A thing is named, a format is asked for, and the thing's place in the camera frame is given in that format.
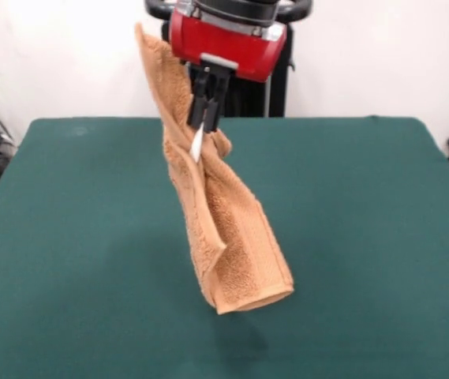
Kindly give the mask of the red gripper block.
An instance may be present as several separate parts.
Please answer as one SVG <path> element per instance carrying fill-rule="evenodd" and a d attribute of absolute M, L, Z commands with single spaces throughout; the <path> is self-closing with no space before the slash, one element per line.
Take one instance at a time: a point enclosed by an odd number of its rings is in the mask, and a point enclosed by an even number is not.
<path fill-rule="evenodd" d="M 268 79 L 285 42 L 286 26 L 278 22 L 254 36 L 209 23 L 206 16 L 190 17 L 178 9 L 170 19 L 170 45 L 175 56 L 199 66 L 209 62 L 231 69 L 237 77 L 249 81 Z M 204 119 L 204 132 L 213 133 L 218 128 L 230 75 L 210 77 L 207 66 L 195 69 L 194 73 L 187 122 L 198 129 Z"/>

